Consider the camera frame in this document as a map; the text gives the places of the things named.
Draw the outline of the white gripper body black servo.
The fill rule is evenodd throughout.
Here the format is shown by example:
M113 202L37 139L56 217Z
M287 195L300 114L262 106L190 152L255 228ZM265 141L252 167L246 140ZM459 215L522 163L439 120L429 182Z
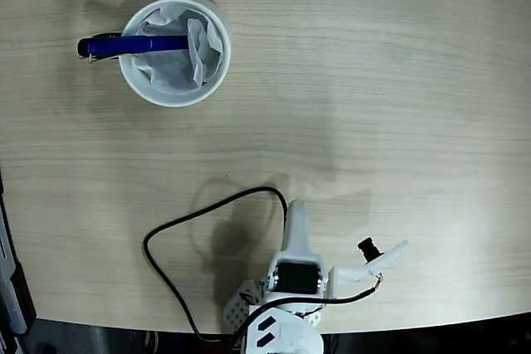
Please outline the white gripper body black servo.
M322 298L329 280L327 271L323 257L311 250L277 251L266 275L264 298L288 295Z

